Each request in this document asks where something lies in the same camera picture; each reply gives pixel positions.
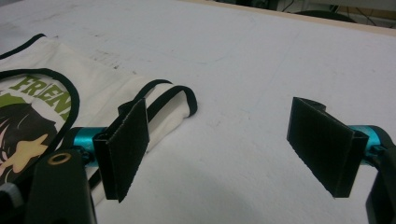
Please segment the cartoon graphic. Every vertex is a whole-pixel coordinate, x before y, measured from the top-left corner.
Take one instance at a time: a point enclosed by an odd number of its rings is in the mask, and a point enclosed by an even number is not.
[[[22,101],[9,93],[0,96],[0,185],[13,181],[38,159],[57,134],[54,121]]]

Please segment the black wire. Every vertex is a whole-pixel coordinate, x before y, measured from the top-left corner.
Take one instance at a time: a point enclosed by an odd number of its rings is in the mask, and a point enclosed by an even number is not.
[[[291,0],[290,4],[288,4],[285,8],[283,8],[282,12],[284,12],[286,9],[288,9],[288,7],[293,5],[293,3],[294,3],[294,0]]]
[[[376,26],[375,22],[372,21],[372,19],[370,19],[370,17],[366,16],[366,15],[365,15],[360,9],[358,9],[357,7],[356,7],[356,10],[358,10],[359,13],[360,13],[362,16],[364,16],[365,18],[367,18],[368,21],[370,21],[374,26]]]

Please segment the green print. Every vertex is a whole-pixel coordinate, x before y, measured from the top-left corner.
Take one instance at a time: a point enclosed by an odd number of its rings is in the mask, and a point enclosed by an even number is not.
[[[28,76],[17,85],[10,87],[10,89],[43,100],[51,106],[63,120],[67,120],[71,107],[70,94],[67,91],[62,91],[55,84],[47,84],[37,77]]]

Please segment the folded fabric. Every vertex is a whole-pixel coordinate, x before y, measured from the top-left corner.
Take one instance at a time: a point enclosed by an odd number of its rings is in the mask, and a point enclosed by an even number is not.
[[[146,99],[148,151],[197,110],[187,87],[106,67],[44,35],[0,55],[0,80],[0,185],[55,150],[71,127],[107,127],[133,99]],[[103,189],[92,195],[98,203]]]

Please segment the table surface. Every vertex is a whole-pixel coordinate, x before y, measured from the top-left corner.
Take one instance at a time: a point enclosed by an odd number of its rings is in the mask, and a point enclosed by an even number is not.
[[[191,87],[198,113],[146,157],[99,223],[367,223],[376,170],[334,199],[286,140],[291,100],[396,137],[396,33],[205,1],[24,0],[0,52],[43,33],[118,69]]]

